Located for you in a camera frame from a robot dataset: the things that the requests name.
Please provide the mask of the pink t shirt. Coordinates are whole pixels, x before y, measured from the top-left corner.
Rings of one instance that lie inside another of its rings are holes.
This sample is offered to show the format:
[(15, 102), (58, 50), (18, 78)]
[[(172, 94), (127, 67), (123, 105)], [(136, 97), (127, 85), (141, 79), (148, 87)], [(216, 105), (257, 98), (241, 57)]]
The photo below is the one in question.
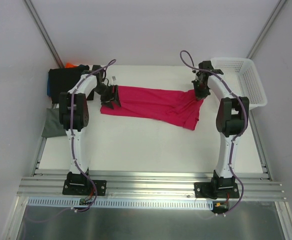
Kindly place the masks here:
[(152, 89), (133, 86), (118, 88), (121, 106), (102, 106), (104, 115), (146, 118), (163, 121), (188, 130), (195, 130), (203, 100), (197, 100), (193, 89), (188, 91)]

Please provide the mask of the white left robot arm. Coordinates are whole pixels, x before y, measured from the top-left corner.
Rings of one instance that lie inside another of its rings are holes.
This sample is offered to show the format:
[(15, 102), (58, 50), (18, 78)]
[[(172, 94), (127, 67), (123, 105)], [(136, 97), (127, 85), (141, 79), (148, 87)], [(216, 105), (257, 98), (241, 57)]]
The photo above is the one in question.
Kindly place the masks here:
[(67, 92), (59, 95), (59, 122), (63, 126), (70, 146), (70, 168), (66, 177), (68, 187), (74, 187), (79, 194), (90, 191), (90, 161), (84, 145), (85, 132), (89, 124), (88, 98), (95, 93), (100, 96), (103, 107), (114, 109), (121, 106), (119, 86), (107, 79), (107, 69), (115, 60), (105, 66), (84, 70), (78, 82)]

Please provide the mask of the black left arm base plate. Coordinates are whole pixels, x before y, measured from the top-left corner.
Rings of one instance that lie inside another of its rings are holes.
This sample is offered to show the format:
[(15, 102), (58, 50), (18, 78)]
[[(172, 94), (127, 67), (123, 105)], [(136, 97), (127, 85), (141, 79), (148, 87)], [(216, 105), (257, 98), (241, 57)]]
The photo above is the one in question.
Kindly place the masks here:
[[(93, 180), (97, 196), (105, 196), (107, 189), (106, 180)], [(95, 193), (92, 183), (89, 180), (85, 180), (83, 184), (81, 183), (71, 183), (68, 179), (64, 181), (64, 186), (62, 189), (62, 194), (66, 196), (88, 196), (91, 193)]]

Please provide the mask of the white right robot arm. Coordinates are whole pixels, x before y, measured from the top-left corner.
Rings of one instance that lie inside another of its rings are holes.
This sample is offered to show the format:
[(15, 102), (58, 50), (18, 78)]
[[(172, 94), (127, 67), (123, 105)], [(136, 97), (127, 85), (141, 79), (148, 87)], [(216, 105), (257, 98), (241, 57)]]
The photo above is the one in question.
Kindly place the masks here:
[(222, 79), (223, 71), (215, 69), (210, 60), (199, 63), (198, 69), (192, 72), (196, 99), (204, 100), (213, 92), (219, 100), (215, 124), (220, 133), (219, 157), (213, 176), (208, 182), (194, 183), (195, 196), (213, 200), (238, 199), (235, 158), (240, 137), (248, 127), (250, 100), (237, 96)]

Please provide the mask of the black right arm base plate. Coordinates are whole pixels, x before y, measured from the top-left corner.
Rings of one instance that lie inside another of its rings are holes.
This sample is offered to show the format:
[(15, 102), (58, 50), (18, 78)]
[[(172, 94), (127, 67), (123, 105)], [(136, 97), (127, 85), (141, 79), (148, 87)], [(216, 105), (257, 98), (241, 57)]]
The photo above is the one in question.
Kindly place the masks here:
[(239, 199), (240, 193), (236, 183), (231, 187), (217, 189), (211, 182), (195, 182), (194, 194), (196, 198), (207, 198), (216, 200), (218, 198), (224, 199)]

